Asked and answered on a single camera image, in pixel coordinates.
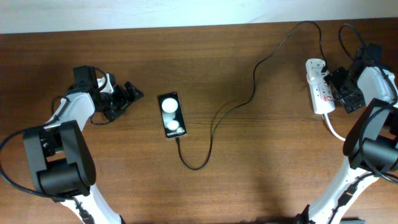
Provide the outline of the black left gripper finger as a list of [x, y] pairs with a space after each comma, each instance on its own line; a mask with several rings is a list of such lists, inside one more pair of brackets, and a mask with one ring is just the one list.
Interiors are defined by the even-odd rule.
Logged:
[[128, 101], [137, 101], [144, 97], [144, 93], [137, 89], [131, 82], [126, 82], [124, 87], [126, 88]]
[[122, 108], [112, 109], [111, 107], [106, 108], [104, 110], [104, 116], [108, 121], [115, 121], [118, 119], [122, 114], [125, 113], [127, 106], [123, 106]]

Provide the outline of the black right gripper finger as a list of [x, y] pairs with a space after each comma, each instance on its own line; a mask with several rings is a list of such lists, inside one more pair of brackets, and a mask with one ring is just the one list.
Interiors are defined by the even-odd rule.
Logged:
[[352, 113], [365, 105], [363, 95], [350, 95], [343, 98], [341, 102], [347, 113]]
[[334, 72], [326, 75], [323, 79], [324, 81], [335, 90], [341, 90], [345, 85], [346, 79], [349, 76], [349, 70], [344, 67], [340, 67]]

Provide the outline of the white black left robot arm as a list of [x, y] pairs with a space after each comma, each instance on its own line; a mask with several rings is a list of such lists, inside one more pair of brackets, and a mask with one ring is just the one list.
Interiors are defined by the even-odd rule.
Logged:
[[96, 185], [96, 168], [82, 131], [95, 113], [118, 119], [143, 92], [131, 82], [117, 85], [113, 74], [97, 78], [98, 68], [73, 69], [74, 82], [59, 96], [60, 106], [23, 141], [35, 190], [69, 208], [82, 223], [124, 223]]

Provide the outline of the black flip smartphone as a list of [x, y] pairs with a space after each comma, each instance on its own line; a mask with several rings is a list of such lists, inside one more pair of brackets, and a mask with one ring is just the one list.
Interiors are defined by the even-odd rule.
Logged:
[[177, 92], [166, 93], [157, 97], [162, 123], [167, 139], [179, 138], [187, 134], [182, 113], [182, 106]]

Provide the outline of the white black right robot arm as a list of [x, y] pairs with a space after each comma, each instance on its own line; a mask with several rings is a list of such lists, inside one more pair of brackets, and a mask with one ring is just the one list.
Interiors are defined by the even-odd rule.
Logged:
[[311, 58], [305, 67], [315, 114], [329, 126], [328, 114], [340, 102], [347, 113], [364, 107], [343, 141], [343, 163], [323, 195], [294, 218], [295, 223], [340, 223], [355, 200], [379, 179], [397, 181], [397, 87], [381, 64], [382, 47], [362, 45], [349, 68], [326, 70]]

